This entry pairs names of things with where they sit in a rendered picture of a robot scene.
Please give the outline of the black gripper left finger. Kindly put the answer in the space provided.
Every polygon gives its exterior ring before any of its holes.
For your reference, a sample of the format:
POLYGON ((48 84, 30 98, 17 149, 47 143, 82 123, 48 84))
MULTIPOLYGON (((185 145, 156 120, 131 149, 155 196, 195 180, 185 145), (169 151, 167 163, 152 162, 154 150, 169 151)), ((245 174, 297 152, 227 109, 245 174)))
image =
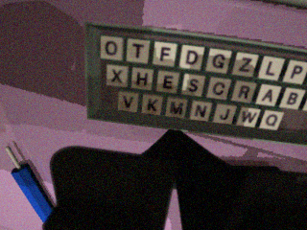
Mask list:
POLYGON ((76 199, 146 208, 152 230, 165 230, 178 161, 169 129, 141 154, 69 146, 55 152, 50 172, 56 201, 76 199))

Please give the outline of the keyboard with keys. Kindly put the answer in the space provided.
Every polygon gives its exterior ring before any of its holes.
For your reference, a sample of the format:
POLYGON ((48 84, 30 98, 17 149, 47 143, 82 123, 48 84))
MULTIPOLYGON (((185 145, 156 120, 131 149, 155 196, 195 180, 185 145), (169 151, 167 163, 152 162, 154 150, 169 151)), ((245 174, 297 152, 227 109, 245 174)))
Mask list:
POLYGON ((307 49, 83 22, 86 119, 307 148, 307 49))

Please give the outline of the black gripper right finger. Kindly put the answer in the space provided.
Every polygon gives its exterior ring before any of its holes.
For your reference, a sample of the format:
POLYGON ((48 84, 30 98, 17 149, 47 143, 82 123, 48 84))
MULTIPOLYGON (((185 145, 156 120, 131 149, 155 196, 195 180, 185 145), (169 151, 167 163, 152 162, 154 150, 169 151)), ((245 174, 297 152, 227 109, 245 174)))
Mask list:
POLYGON ((182 230, 237 230, 252 203, 307 207, 307 172, 233 168, 176 130, 182 230))

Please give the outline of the blue stylus with pale tip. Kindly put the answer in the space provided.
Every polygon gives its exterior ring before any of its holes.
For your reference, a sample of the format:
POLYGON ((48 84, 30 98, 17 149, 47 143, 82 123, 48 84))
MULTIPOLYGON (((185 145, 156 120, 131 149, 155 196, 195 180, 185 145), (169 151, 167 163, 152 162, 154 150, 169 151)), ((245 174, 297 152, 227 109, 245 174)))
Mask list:
POLYGON ((55 207, 44 193, 40 182, 37 177, 35 177, 29 164, 19 165, 11 148, 6 146, 6 150, 16 166, 16 168, 12 169, 11 172, 13 179, 16 181, 25 197, 30 201, 35 212, 44 223, 55 207))

